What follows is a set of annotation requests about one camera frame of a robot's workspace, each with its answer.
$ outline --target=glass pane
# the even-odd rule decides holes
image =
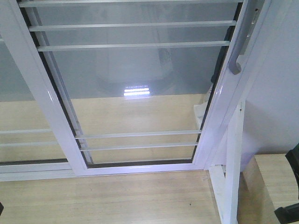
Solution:
[[[233,20],[237,3],[105,3],[40,7],[43,25]]]
[[[0,80],[0,162],[65,158],[3,42]]]
[[[135,148],[91,151],[94,163],[191,159],[194,147]]]
[[[50,45],[223,41],[228,27],[122,27],[47,31]]]
[[[134,86],[147,86],[151,96],[205,94],[212,84],[219,51],[220,47],[202,47],[53,54],[66,89],[75,99],[124,97],[125,89]]]
[[[142,137],[123,137],[123,138],[102,138],[87,139],[89,147],[96,148],[109,146],[127,146],[141,144],[163,144],[172,142],[195,142],[197,134],[177,134],[162,136],[142,136]]]
[[[236,7],[237,3],[123,2],[38,7],[27,13],[32,26],[110,26],[35,32],[40,46],[108,44],[44,53],[52,73],[63,81],[61,91],[68,93],[84,135],[198,130],[194,105],[204,103],[222,46],[155,44],[226,40],[228,26],[186,23],[230,21]],[[185,24],[161,25],[173,22]],[[162,135],[82,139],[81,145],[88,149],[196,141],[197,134]],[[194,146],[178,146],[89,152],[94,163],[113,163],[191,159],[193,151]]]

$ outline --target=white aluminum frame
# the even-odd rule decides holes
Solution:
[[[83,151],[103,151],[103,150],[121,150],[121,149],[133,149],[133,148],[160,148],[160,147],[179,147],[179,146],[196,146],[198,142],[172,142],[172,143],[160,143],[160,144],[142,144],[142,145],[124,145],[124,146],[103,146],[96,148],[84,148]]]
[[[20,2],[19,7],[64,7],[78,6],[92,3],[123,3],[123,2],[171,2],[171,3],[230,3],[243,2],[243,0],[36,0]]]
[[[37,51],[69,51],[69,50],[91,50],[102,48],[120,49],[159,49],[159,48],[198,48],[198,47],[219,47],[229,46],[229,41],[200,41],[200,42],[174,42],[174,43],[132,43],[132,44],[92,44],[92,45],[61,45],[61,46],[41,46]]]
[[[28,6],[28,4],[39,4],[42,2],[47,3],[49,1],[24,2],[20,3],[20,5],[25,7],[26,4]],[[214,150],[211,150],[211,148],[213,149],[212,142],[217,142],[217,136],[220,136],[221,139],[221,129],[227,127],[228,123],[225,121],[230,120],[232,116],[232,113],[229,112],[230,107],[233,107],[232,110],[234,111],[234,102],[239,98],[240,92],[242,92],[242,85],[240,85],[240,75],[233,76],[227,69],[227,63],[229,56],[232,53],[232,46],[236,41],[237,34],[240,32],[240,24],[243,20],[247,2],[248,0],[245,0],[243,3],[239,20],[236,24],[232,37],[231,46],[228,48],[227,57],[221,70],[221,76],[217,84],[215,95],[210,106],[209,114],[206,119],[203,133],[201,134],[193,163],[87,169],[55,91],[50,83],[43,63],[38,55],[38,51],[32,41],[30,32],[26,27],[18,4],[15,0],[2,0],[0,2],[0,33],[2,34],[5,44],[14,58],[33,96],[39,103],[46,119],[50,123],[51,129],[55,134],[63,152],[65,153],[66,158],[69,161],[69,165],[76,175],[106,175],[207,169],[209,160],[213,158]],[[265,14],[266,11],[264,14],[260,14],[261,21],[263,21],[263,16],[265,16]],[[258,30],[261,25],[262,22],[258,22],[256,24],[257,32],[253,32],[253,38],[255,38],[258,34]],[[246,83],[247,81],[246,78],[243,78],[242,80],[242,84]]]
[[[24,129],[24,130],[9,130],[9,131],[0,131],[0,134],[22,134],[22,133],[47,133],[52,132],[51,129]]]
[[[228,124],[226,175],[224,176],[221,165],[209,168],[221,224],[238,224],[238,189],[241,171],[244,111],[245,101],[238,104]]]
[[[192,22],[152,22],[152,23],[116,23],[116,24],[84,24],[84,25],[48,25],[48,26],[31,26],[30,32],[40,31],[66,31],[78,30],[83,28],[117,28],[117,27],[168,27],[168,28],[181,28],[181,27],[223,27],[235,26],[236,21],[192,21]]]
[[[252,75],[252,68],[255,67],[257,57],[249,57],[251,53],[259,55],[261,49],[269,47],[266,42],[266,36],[258,36],[260,28],[264,23],[264,19],[269,11],[272,0],[265,0],[259,19],[255,25],[255,29],[251,34],[250,42],[248,43],[245,55],[242,62],[242,72],[234,75],[228,69],[229,56],[232,53],[232,46],[236,41],[236,34],[240,31],[240,24],[243,20],[245,8],[242,7],[235,32],[232,37],[231,45],[228,49],[227,57],[224,60],[221,69],[220,77],[212,98],[209,108],[209,113],[206,117],[205,125],[198,144],[198,150],[195,153],[194,160],[197,169],[209,169],[212,165],[217,152],[217,145],[221,141],[225,130],[232,118],[232,115],[237,107],[242,93],[246,88],[249,78]]]
[[[84,135],[76,136],[75,139],[105,139],[105,138],[123,138],[123,137],[159,136],[159,135],[177,135],[177,134],[200,134],[200,133],[201,133],[201,130],[132,132],[132,133],[111,133],[111,134],[84,134]]]

